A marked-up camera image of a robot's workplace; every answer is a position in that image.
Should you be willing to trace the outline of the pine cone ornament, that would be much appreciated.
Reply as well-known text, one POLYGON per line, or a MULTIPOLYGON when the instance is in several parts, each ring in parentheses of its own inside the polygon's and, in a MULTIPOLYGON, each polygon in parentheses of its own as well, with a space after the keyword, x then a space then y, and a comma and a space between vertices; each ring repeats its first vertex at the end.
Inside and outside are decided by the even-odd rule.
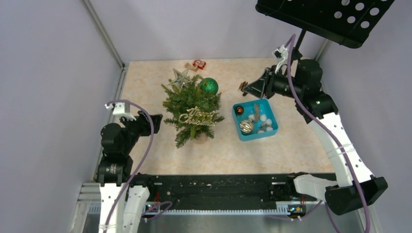
POLYGON ((248 85, 248 82, 244 81, 239 85, 239 91, 243 92, 244 88, 248 85))

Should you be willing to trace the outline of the teal plastic tray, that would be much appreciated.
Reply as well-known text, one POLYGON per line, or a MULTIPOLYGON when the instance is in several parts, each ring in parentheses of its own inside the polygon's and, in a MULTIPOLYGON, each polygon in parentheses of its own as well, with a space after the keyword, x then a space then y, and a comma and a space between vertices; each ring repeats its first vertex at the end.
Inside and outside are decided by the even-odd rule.
POLYGON ((273 136, 279 125, 267 99, 234 104, 232 117, 240 141, 273 136))

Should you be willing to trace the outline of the white cotton boll sprig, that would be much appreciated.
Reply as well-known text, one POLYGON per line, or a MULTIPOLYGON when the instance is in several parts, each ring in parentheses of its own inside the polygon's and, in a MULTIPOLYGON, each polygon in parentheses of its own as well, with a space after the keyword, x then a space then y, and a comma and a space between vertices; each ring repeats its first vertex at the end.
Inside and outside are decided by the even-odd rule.
POLYGON ((253 118, 254 118, 253 115, 249 115, 248 117, 248 119, 254 122, 255 133, 263 133, 263 132, 269 132, 269 131, 275 130, 274 122, 272 121, 272 119, 268 118, 265 114, 260 115, 260 118, 258 121, 254 121, 253 118))

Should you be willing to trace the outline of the green glitter ball ornament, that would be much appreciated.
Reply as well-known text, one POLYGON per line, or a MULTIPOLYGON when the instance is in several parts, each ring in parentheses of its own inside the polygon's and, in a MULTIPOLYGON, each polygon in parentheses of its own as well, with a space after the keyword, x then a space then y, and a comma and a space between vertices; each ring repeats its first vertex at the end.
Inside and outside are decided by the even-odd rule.
POLYGON ((200 89, 206 93, 216 95, 219 91, 218 82, 214 78, 203 78, 199 83, 200 89))

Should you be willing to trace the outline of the gold glitter word ornament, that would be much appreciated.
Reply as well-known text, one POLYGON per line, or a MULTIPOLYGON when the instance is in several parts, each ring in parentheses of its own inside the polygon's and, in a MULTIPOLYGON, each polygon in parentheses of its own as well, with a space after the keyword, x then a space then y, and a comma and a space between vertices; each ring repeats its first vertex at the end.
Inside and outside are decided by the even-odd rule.
POLYGON ((215 126, 217 113, 201 111, 197 106, 187 109, 186 113, 179 116, 178 122, 197 126, 215 126))

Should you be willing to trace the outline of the small green christmas tree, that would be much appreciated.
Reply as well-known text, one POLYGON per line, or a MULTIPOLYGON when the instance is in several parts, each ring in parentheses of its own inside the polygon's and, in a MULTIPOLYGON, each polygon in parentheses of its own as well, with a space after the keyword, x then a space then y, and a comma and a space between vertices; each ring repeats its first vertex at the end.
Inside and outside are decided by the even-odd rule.
POLYGON ((162 106, 171 115, 164 123, 176 129, 175 146, 179 149, 202 137, 213 139, 214 127, 224 120, 219 113, 222 94, 218 82, 199 74, 181 86, 169 82, 161 85, 166 93, 162 106))

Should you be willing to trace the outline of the silver gold star topper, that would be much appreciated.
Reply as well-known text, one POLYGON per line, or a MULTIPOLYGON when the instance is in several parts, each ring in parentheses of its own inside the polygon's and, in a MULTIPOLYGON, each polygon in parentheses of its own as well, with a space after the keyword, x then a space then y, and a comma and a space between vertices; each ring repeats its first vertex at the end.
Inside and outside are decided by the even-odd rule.
POLYGON ((189 76, 188 68, 186 68, 182 72, 174 68, 173 73, 174 73, 174 79, 169 82, 168 86, 175 87, 179 92, 182 90, 184 85, 193 82, 193 80, 189 76))

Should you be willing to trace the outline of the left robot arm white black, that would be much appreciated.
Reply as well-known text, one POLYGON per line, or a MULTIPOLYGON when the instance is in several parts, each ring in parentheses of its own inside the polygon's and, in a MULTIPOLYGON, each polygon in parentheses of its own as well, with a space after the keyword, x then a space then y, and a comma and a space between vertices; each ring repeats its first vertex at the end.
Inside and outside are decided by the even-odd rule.
POLYGON ((97 182, 101 196, 99 232, 136 233, 146 201, 156 188, 150 175, 132 174, 130 152, 141 136, 158 133, 163 116, 152 115, 154 129, 142 111, 133 120, 124 117, 121 125, 110 123, 101 130, 103 157, 98 165, 97 182))

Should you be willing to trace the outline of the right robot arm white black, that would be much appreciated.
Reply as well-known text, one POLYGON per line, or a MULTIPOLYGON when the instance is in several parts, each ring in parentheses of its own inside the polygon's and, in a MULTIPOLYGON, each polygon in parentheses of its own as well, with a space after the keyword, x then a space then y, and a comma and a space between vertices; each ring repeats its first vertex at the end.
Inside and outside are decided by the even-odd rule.
POLYGON ((336 179, 331 181, 306 172, 288 176, 285 194, 291 200, 311 196, 324 201, 336 215, 370 206, 387 190, 384 177, 375 176, 365 165, 342 125, 337 105, 322 90, 323 70, 314 60, 300 60, 291 78, 286 66, 265 68, 254 82, 242 82, 240 91, 259 99, 275 94, 294 99, 305 122, 319 138, 332 163, 336 179))

